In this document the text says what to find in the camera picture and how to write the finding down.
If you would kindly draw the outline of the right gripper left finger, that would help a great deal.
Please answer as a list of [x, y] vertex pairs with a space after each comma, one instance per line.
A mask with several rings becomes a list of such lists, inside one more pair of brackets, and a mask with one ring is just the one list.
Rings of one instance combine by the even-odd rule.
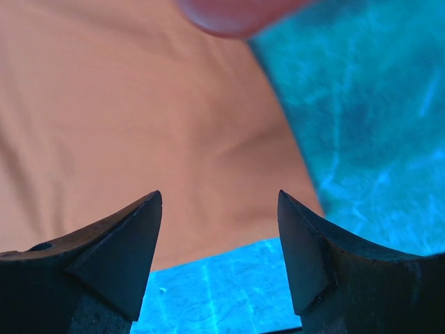
[[2, 333], [128, 333], [161, 227], [154, 191], [29, 250], [1, 254]]

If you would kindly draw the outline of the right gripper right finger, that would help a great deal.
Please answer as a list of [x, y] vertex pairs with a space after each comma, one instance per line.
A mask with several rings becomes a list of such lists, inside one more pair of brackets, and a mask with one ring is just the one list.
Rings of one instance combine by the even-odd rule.
[[357, 236], [280, 192], [277, 222], [305, 333], [443, 333], [444, 255]]

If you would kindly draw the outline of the orange t shirt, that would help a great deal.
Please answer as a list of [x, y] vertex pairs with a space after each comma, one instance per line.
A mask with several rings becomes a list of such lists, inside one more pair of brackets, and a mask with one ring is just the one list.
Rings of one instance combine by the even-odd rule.
[[2, 1], [1, 250], [156, 190], [155, 270], [275, 238], [280, 190], [323, 211], [246, 43], [171, 1]]

